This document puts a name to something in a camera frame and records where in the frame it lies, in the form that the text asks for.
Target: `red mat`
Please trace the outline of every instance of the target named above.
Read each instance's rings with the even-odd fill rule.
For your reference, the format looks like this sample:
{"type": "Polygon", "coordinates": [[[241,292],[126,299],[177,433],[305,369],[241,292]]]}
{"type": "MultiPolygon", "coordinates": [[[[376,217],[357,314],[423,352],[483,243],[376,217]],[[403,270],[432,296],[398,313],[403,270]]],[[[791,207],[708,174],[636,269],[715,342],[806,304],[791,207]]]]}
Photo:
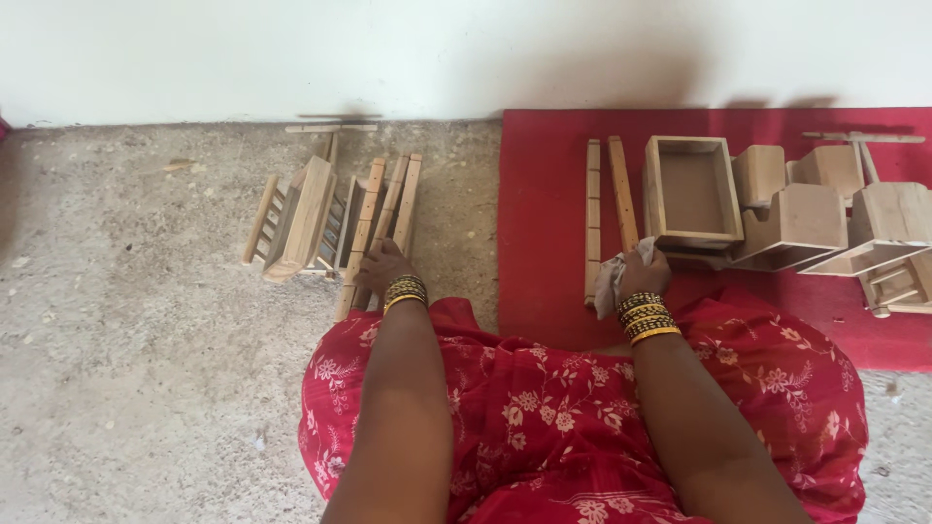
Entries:
{"type": "MultiPolygon", "coordinates": [[[[932,108],[507,110],[501,134],[499,185],[499,331],[551,347],[586,351],[624,339],[612,319],[596,320],[583,306],[585,145],[602,141],[602,255],[621,249],[605,141],[621,136],[637,228],[643,233],[641,167],[651,135],[723,136],[737,156],[749,145],[782,145],[787,160],[814,145],[803,131],[919,134],[924,144],[870,144],[886,182],[932,187],[932,108]]],[[[870,369],[932,370],[932,315],[894,313],[876,319],[864,310],[855,278],[678,270],[666,300],[671,310],[725,284],[744,286],[831,337],[856,365],[870,369]]]]}

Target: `hand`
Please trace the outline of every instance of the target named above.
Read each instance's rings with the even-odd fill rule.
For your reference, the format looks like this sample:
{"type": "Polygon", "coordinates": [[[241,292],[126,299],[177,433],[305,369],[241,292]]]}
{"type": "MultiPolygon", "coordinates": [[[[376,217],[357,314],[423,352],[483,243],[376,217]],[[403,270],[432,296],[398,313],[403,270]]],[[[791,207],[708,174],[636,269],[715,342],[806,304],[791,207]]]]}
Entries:
{"type": "Polygon", "coordinates": [[[653,261],[647,267],[637,251],[625,253],[624,263],[621,291],[617,296],[619,304],[634,293],[646,291],[662,296],[666,292],[671,273],[666,257],[659,249],[653,250],[653,261]]]}
{"type": "Polygon", "coordinates": [[[402,250],[392,239],[385,239],[378,251],[370,251],[360,263],[359,273],[353,279],[356,285],[367,287],[382,300],[391,281],[402,275],[419,276],[402,250]]]}

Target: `grey cloth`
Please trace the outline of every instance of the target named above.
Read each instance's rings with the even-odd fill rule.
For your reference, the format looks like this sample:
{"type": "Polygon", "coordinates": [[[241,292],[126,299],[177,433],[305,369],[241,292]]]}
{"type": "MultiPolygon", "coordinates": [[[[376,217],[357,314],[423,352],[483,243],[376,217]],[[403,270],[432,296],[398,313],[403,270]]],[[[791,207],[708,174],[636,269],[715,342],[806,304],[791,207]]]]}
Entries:
{"type": "MultiPolygon", "coordinates": [[[[653,237],[641,239],[635,248],[641,255],[645,266],[653,261],[653,237]]],[[[622,285],[624,274],[624,253],[602,262],[596,276],[596,313],[598,320],[612,315],[615,312],[615,297],[622,285]]]]}

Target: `concrete floor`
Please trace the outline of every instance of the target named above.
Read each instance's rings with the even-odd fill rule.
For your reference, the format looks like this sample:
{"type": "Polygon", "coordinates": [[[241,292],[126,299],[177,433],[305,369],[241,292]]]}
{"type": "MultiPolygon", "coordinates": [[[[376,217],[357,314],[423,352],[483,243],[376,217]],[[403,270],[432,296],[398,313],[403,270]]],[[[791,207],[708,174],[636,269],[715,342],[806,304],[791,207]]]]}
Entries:
{"type": "MultiPolygon", "coordinates": [[[[337,172],[424,155],[415,263],[496,329],[499,122],[344,132],[337,172]]],[[[0,521],[313,522],[299,387],[339,283],[239,264],[282,125],[19,131],[0,144],[0,521]],[[166,173],[172,159],[198,165],[166,173]]],[[[932,375],[862,371],[864,522],[932,521],[932,375]]]]}

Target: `floral pattern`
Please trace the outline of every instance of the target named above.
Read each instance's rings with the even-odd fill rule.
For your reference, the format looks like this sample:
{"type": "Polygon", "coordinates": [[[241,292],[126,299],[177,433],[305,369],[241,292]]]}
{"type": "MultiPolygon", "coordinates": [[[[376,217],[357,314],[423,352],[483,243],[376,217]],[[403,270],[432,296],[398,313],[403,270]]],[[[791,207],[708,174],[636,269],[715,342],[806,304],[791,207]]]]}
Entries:
{"type": "MultiPolygon", "coordinates": [[[[455,435],[448,522],[487,524],[503,514],[579,524],[706,522],[683,516],[665,481],[638,412],[631,359],[484,333],[468,308],[452,298],[431,307],[432,316],[466,319],[434,327],[455,435]]],[[[350,458],[379,320],[354,311],[308,365],[298,446],[324,498],[350,458]]],[[[837,346],[759,302],[706,300],[678,323],[810,515],[853,520],[864,501],[857,467],[867,422],[860,380],[837,346]]]]}

